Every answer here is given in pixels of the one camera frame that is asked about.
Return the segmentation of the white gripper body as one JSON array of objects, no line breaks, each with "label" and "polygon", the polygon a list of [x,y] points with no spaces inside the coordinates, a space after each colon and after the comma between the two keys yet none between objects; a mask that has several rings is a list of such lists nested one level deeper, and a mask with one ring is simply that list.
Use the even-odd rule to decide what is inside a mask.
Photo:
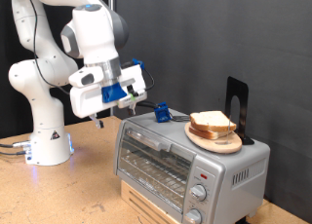
[{"label": "white gripper body", "polygon": [[121,70],[116,79],[105,79],[100,66],[83,67],[69,77],[73,112],[85,118],[114,106],[129,107],[147,99],[142,69],[139,65]]}]

